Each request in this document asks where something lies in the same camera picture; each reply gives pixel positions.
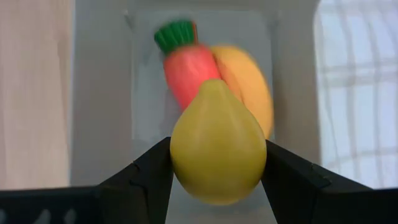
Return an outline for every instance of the plastic toy fruit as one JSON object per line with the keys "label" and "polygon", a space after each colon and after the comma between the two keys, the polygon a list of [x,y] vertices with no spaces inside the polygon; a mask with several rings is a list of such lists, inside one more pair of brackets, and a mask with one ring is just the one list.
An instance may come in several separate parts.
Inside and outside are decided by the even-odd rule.
{"label": "plastic toy fruit", "polygon": [[203,81],[221,78],[211,50],[198,44],[193,22],[168,23],[156,32],[155,41],[166,55],[166,82],[183,110],[194,99]]}
{"label": "plastic toy fruit", "polygon": [[247,196],[267,157],[259,124],[223,80],[201,85],[174,127],[170,153],[184,189],[215,205]]}
{"label": "plastic toy fruit", "polygon": [[274,110],[270,91],[254,59],[233,46],[212,47],[221,78],[254,115],[266,139],[271,135]]}

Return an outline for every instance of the yellow pear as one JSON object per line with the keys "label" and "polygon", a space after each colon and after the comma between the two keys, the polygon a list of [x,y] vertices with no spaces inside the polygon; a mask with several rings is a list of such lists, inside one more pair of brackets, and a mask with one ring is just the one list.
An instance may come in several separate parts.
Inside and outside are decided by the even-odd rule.
{"label": "yellow pear", "polygon": [[170,143],[177,179],[213,205],[244,198],[258,184],[267,158],[255,117],[223,80],[207,80],[183,112]]}

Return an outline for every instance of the white tray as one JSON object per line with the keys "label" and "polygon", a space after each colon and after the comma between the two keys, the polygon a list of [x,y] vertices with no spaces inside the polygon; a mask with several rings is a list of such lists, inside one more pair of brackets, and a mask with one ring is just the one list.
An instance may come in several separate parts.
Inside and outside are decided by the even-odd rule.
{"label": "white tray", "polygon": [[[153,35],[165,21],[187,17],[197,23],[198,39],[208,45],[233,44],[246,49],[272,83],[271,42],[264,18],[256,11],[139,11],[134,16],[132,91],[133,149],[141,155],[171,136],[181,115],[163,71],[163,55]],[[199,202],[174,178],[166,223],[273,223],[274,215],[262,186],[247,199],[228,207]]]}
{"label": "white tray", "polygon": [[[180,110],[167,89],[153,34],[161,23],[179,16],[197,22],[199,40],[205,44],[234,44],[254,56],[268,83],[273,83],[276,143],[319,161],[312,34],[317,1],[203,2],[205,6],[186,3],[189,10],[175,11],[169,2],[76,2],[72,185],[100,183],[171,135]],[[256,224],[275,223],[275,218],[262,187],[235,205],[213,207],[189,196],[175,179],[167,223]]]}

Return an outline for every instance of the yellow banana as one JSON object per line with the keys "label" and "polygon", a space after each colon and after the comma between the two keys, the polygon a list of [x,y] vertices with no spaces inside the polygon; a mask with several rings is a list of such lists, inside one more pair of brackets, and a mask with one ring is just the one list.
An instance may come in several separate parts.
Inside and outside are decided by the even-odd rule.
{"label": "yellow banana", "polygon": [[235,46],[211,48],[222,79],[260,124],[266,139],[274,125],[274,109],[267,83],[257,63]]}

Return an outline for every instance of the toy carrot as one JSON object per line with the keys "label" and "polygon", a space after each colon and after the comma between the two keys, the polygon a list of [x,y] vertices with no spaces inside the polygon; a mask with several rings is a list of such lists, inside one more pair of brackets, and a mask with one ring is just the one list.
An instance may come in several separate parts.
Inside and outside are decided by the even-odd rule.
{"label": "toy carrot", "polygon": [[211,50],[198,43],[196,24],[173,21],[155,33],[155,41],[166,55],[166,82],[184,110],[208,79],[220,78]]}

